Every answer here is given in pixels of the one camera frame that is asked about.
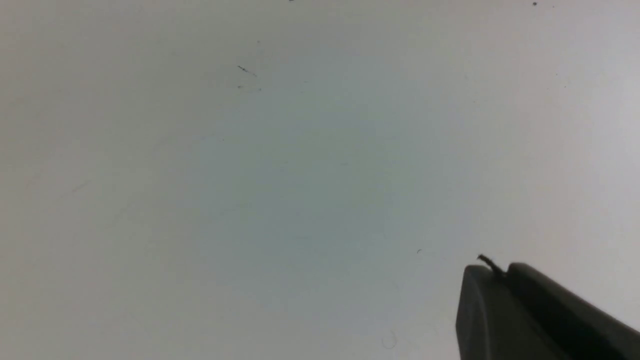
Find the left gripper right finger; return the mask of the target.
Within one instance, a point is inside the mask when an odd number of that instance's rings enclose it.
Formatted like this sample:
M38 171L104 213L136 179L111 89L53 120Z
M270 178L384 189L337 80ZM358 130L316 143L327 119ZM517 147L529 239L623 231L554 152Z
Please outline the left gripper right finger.
M639 331L600 310L532 266L514 262L509 290L572 360L638 360Z

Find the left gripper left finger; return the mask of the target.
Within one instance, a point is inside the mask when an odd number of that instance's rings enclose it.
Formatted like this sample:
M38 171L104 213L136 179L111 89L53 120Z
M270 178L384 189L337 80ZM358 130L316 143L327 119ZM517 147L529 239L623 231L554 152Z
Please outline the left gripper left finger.
M510 292L506 272L484 254L464 268L455 316L462 360L569 360Z

